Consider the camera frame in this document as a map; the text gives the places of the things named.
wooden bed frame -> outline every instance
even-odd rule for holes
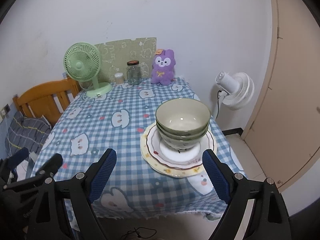
[[[67,92],[71,92],[72,96],[76,97],[80,90],[79,83],[68,77],[32,87],[20,97],[15,96],[12,100],[17,110],[21,111],[24,116],[40,118],[43,115],[54,126],[62,113],[60,113],[53,96],[57,95],[62,109],[65,111],[70,104]]]

tablecloth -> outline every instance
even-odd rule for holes
[[[155,122],[155,111],[162,102],[173,98],[194,98],[189,84],[176,78],[162,86],[144,79],[138,86],[113,84],[113,90],[99,98],[88,98],[81,91],[53,128],[33,175],[54,153],[63,157],[56,181],[85,172],[99,160],[107,148],[117,153],[117,163],[101,197],[92,207],[98,217],[150,218],[178,212],[205,212],[221,215],[226,204],[210,184],[207,174],[172,178],[154,171],[140,152],[140,137]],[[217,143],[217,156],[233,172],[243,173],[229,143],[216,122],[210,127]],[[66,201],[72,220],[70,201]]]

door frame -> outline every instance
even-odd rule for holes
[[[268,87],[270,84],[270,80],[273,73],[273,68],[276,62],[276,54],[277,54],[277,48],[278,48],[278,39],[279,37],[279,9],[278,9],[278,1],[277,0],[271,0],[271,9],[272,9],[272,38],[271,38],[271,48],[270,48],[270,56],[269,56],[269,62],[266,70],[266,75],[261,87],[260,94],[258,96],[257,102],[254,106],[254,109],[252,111],[252,114],[249,118],[249,121],[244,128],[244,131],[241,135],[241,138],[245,140],[247,137],[249,130],[251,129],[255,119],[258,116],[258,113],[261,109],[262,103],[265,99],[265,96],[268,91]],[[294,182],[296,182],[298,179],[300,179],[320,158],[320,147],[318,150],[311,156],[310,155],[309,161],[295,174],[293,175],[288,181],[286,181],[284,184],[282,184],[278,190],[279,192],[284,191],[289,186],[291,186]]]

screw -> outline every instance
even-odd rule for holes
[[[243,179],[243,175],[241,173],[235,174],[236,179]]]
[[[84,177],[84,173],[83,172],[79,172],[77,175],[76,175],[76,178],[77,179],[82,179]]]
[[[269,184],[271,184],[271,185],[274,183],[273,179],[271,179],[271,178],[267,178],[267,182],[268,182]]]
[[[52,179],[51,178],[46,178],[45,181],[44,181],[46,184],[49,184],[52,182]]]

blue gripper pad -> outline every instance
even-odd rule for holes
[[[108,182],[113,168],[116,165],[117,155],[115,150],[111,149],[108,157],[105,159],[104,163],[98,170],[97,174],[94,176],[90,184],[90,193],[88,200],[93,203],[96,199],[100,198],[101,193]]]
[[[218,194],[218,197],[221,200],[223,200],[226,204],[228,204],[229,201],[231,200],[229,183],[227,179],[223,176],[220,169],[218,168],[218,165],[210,156],[208,150],[203,152],[202,163],[205,171],[207,172],[212,182],[212,185],[216,193]]]

